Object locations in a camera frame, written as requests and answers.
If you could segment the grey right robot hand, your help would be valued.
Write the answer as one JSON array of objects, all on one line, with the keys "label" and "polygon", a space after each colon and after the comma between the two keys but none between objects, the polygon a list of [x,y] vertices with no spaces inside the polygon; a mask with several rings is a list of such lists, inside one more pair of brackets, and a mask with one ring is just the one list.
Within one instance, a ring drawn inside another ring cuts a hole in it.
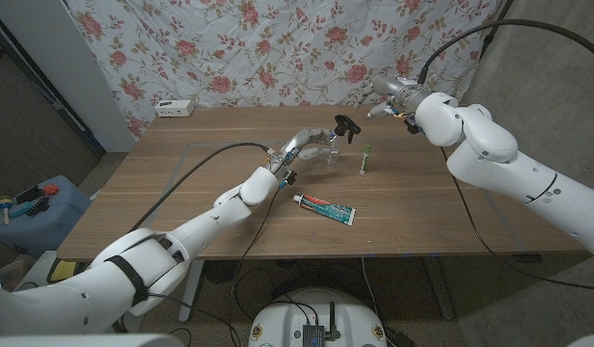
[{"label": "grey right robot hand", "polygon": [[404,77],[375,77],[364,85],[356,107],[373,93],[384,96],[386,100],[372,107],[365,116],[366,120],[378,120],[387,116],[411,116],[421,102],[432,94],[416,80]]}]

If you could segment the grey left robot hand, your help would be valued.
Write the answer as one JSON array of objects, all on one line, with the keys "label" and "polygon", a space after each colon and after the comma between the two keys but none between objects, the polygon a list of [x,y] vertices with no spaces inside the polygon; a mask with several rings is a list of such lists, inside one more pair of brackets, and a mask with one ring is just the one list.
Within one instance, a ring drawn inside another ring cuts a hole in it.
[{"label": "grey left robot hand", "polygon": [[273,154],[268,165],[272,174],[287,168],[295,159],[311,160],[320,155],[327,155],[328,162],[339,154],[338,135],[330,129],[304,129],[286,142],[277,154]]}]

